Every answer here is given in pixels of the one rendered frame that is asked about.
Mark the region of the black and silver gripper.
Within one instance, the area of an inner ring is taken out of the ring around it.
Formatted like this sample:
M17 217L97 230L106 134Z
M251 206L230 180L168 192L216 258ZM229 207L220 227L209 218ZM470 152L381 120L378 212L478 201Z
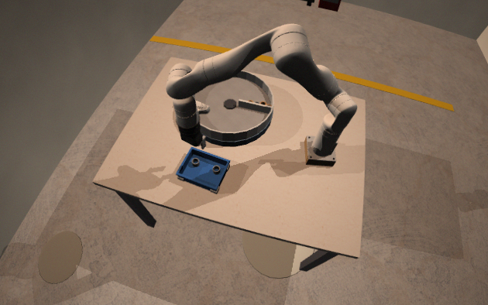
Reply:
M200 132L200 116L198 114L208 114L210 107L199 101L196 101L196 105L197 111L190 117L182 118L175 113L176 123L179 126L180 137L183 141L195 147L201 145L201 148L204 149L206 146L206 136L202 136Z

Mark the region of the blue open crate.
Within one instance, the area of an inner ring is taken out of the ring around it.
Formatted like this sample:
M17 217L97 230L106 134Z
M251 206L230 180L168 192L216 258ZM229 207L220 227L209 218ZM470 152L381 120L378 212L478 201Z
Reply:
M200 165L198 167L193 166L193 158L199 159ZM220 167L220 174L216 175L213 173L213 166ZM177 179L179 180L186 181L217 194L229 167L229 161L227 159L191 147L176 175L178 175Z

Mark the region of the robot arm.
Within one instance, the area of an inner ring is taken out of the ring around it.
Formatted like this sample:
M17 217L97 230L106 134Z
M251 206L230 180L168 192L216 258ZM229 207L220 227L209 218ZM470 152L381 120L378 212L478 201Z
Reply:
M173 98L176 115L192 116L197 111L195 94L208 85L234 77L258 56L270 51L280 72L298 82L314 98L327 100L323 102L331 113L323 118L311 148L318 156L331 155L339 136L356 113L357 104L339 87L327 67L315 64L306 32L297 24L272 29L235 49L198 62L193 70L184 63L174 65L166 91Z

